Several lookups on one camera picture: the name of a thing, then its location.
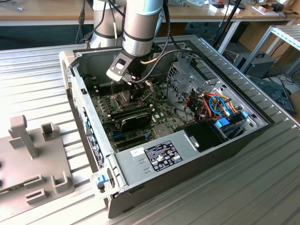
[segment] warning label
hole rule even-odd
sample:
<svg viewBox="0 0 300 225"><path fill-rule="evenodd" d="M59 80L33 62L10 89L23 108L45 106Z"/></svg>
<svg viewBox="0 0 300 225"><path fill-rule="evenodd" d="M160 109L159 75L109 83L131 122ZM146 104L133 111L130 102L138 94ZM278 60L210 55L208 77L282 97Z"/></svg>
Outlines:
<svg viewBox="0 0 300 225"><path fill-rule="evenodd" d="M144 151L155 171L161 171L182 161L171 141L161 143Z"/></svg>

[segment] metal rack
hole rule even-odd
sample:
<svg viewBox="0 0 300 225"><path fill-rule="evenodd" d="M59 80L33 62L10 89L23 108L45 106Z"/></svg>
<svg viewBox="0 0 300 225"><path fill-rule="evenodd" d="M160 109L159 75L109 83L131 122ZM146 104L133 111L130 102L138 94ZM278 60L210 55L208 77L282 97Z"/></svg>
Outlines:
<svg viewBox="0 0 300 225"><path fill-rule="evenodd" d="M296 48L300 51L300 26L270 26L267 32L264 34L260 42L257 44L255 49L250 54L247 61L244 63L241 72L245 72L248 66L250 65L252 59L256 56L257 52L261 49L261 47L266 43L268 38L275 34L277 39L273 42L273 44L268 48L267 53L269 53L274 46L277 44L278 40L283 40L289 45ZM293 69L300 63L300 58L287 70L287 74L293 71Z"/></svg>

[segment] gray 3d printed holder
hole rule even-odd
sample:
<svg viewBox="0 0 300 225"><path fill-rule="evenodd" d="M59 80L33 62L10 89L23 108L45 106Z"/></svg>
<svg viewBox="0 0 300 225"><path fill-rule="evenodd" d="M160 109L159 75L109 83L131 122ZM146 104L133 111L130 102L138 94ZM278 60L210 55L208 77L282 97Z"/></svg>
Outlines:
<svg viewBox="0 0 300 225"><path fill-rule="evenodd" d="M10 123L11 137L0 139L0 221L74 191L59 127L27 132L25 116Z"/></svg>

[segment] slotted aluminum surface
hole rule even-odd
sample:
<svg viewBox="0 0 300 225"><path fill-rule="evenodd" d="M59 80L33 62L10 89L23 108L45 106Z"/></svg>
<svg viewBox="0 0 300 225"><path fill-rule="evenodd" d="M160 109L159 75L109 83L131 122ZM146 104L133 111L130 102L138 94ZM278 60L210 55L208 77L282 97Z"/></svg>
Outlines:
<svg viewBox="0 0 300 225"><path fill-rule="evenodd" d="M176 39L192 41L276 122L274 127L231 159L144 205L108 219L103 201L94 197L89 184L91 169L60 77L58 52L84 46L0 52L0 96L4 102L1 122L7 123L10 110L13 114L25 114L29 128L48 121L59 124L76 187L74 193L3 224L297 224L299 124L208 44L196 36ZM198 67L207 77L212 76L202 63ZM0 131L4 136L7 128L1 126Z"/></svg>
<svg viewBox="0 0 300 225"><path fill-rule="evenodd" d="M275 26L271 32L300 51L300 26Z"/></svg>

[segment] sticker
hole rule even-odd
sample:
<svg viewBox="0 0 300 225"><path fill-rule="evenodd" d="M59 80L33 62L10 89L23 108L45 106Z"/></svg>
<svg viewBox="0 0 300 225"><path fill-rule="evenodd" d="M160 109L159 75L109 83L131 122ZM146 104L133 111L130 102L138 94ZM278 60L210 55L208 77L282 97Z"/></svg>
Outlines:
<svg viewBox="0 0 300 225"><path fill-rule="evenodd" d="M157 172L182 161L181 156L171 141L145 149L144 152L153 169Z"/></svg>
<svg viewBox="0 0 300 225"><path fill-rule="evenodd" d="M130 153L133 157L139 156L141 154L144 154L144 148L140 147L138 149L131 150Z"/></svg>

